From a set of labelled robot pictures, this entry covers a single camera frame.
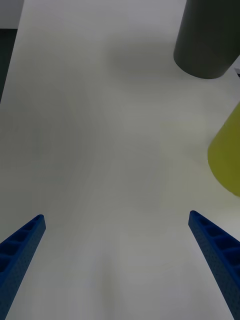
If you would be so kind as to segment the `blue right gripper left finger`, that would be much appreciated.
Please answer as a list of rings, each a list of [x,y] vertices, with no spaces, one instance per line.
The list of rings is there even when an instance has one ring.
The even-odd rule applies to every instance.
[[[46,230],[37,215],[0,244],[0,319],[4,320]]]

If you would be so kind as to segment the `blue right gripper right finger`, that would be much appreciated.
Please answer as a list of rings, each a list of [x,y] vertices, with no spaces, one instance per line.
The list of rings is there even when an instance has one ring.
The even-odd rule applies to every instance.
[[[235,320],[240,319],[240,242],[192,210],[188,226]]]

